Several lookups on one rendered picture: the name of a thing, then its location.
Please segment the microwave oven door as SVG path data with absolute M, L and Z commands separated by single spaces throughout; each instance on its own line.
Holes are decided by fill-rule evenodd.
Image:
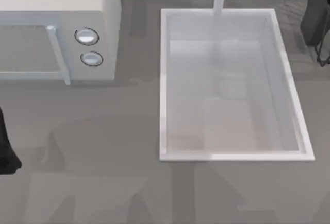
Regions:
M 0 80 L 63 80 L 46 26 L 0 25 Z

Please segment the large microwave knob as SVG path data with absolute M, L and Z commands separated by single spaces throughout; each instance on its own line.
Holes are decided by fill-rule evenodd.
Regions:
M 74 37 L 78 43 L 85 46 L 94 45 L 100 39 L 98 33 L 94 29 L 88 27 L 75 30 Z

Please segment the white sink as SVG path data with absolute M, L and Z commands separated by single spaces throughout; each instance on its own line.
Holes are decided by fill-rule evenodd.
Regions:
M 161 161 L 314 161 L 272 8 L 165 8 Z

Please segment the pale microwave oven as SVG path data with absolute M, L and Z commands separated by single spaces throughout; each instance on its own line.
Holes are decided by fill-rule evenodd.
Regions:
M 62 55 L 74 81 L 109 81 L 116 71 L 121 0 L 0 0 L 0 25 L 53 25 Z M 78 43 L 75 30 L 94 29 L 100 39 L 91 46 Z M 80 55 L 95 51 L 103 56 L 98 67 L 88 67 Z

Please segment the small microwave knob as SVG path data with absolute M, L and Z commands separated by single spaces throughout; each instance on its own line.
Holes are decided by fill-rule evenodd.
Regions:
M 104 62 L 103 56 L 95 51 L 82 53 L 80 60 L 88 67 L 98 67 Z

